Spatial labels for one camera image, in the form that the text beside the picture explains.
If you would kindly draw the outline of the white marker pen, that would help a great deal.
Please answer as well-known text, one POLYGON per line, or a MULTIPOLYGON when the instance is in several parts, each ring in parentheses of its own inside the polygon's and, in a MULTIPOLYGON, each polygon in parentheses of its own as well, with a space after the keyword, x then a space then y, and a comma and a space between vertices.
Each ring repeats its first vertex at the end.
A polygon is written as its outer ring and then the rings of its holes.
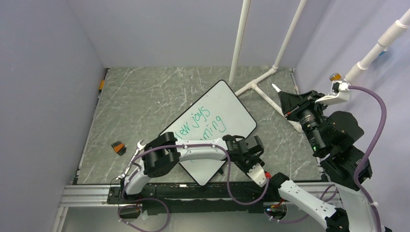
POLYGON ((275 84, 271 84, 271 85, 277 93, 281 92, 281 89, 278 86, 276 86, 275 84))

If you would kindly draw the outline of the white whiteboard black frame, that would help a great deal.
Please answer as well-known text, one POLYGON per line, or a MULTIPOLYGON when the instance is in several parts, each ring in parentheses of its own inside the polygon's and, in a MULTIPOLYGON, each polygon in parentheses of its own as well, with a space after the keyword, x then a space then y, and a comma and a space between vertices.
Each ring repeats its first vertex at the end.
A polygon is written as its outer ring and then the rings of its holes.
MULTIPOLYGON (((162 131, 183 140, 210 140, 224 135, 248 137, 257 122, 228 84, 220 80, 162 131)), ((225 161, 200 159, 176 165, 160 183, 197 183, 201 186, 218 175, 225 161)))

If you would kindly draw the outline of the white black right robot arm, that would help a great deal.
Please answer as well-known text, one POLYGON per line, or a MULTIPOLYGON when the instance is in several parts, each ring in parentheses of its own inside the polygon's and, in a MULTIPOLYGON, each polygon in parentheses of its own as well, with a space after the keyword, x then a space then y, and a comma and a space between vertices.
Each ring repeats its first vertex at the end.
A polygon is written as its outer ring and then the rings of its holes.
POLYGON ((377 207, 363 189, 372 177, 365 153, 354 146, 364 135, 355 117, 344 111, 325 116, 319 102, 323 94, 314 90, 304 94, 279 91, 284 117, 300 123, 314 157, 320 158, 325 174, 338 189, 343 206, 330 205, 277 173, 269 181, 266 194, 277 201, 283 198, 314 218, 328 232, 386 232, 377 207))

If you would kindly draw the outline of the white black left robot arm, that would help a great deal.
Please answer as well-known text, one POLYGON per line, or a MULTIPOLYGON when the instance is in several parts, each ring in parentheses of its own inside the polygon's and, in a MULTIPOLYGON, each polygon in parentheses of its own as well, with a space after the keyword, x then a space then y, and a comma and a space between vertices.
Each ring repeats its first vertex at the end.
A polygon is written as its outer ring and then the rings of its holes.
POLYGON ((167 175, 180 162, 206 159, 230 161, 255 184, 264 187, 268 180, 260 158, 263 152, 258 136, 246 139, 224 135, 211 140, 183 140, 173 132, 166 132, 136 153, 131 160, 136 169, 123 178, 119 195, 125 202, 132 203, 151 179, 167 175))

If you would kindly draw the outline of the silver open-end wrench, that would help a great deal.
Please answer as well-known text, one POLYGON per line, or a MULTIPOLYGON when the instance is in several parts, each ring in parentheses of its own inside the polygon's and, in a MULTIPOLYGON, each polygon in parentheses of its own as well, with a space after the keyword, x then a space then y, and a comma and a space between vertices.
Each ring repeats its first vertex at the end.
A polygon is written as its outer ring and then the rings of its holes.
POLYGON ((133 161, 135 160, 136 156, 139 155, 139 154, 141 153, 141 151, 145 148, 145 145, 146 145, 146 144, 144 143, 144 140, 140 140, 140 141, 137 143, 137 148, 136 148, 135 153, 133 154, 132 158, 130 159, 129 163, 126 165, 126 167, 124 168, 124 170, 122 171, 122 173, 119 174, 119 175, 116 177, 116 180, 123 179, 123 178, 129 173, 131 167, 133 166, 133 161))

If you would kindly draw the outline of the orange black clamp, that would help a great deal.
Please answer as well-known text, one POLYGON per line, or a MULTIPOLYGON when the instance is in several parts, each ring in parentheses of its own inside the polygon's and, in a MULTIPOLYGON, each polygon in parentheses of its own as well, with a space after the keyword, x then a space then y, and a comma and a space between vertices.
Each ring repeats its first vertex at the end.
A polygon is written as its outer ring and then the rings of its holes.
POLYGON ((119 156, 122 156, 126 153, 126 146, 123 142, 121 141, 116 141, 111 144, 111 147, 113 148, 114 152, 118 154, 119 156))

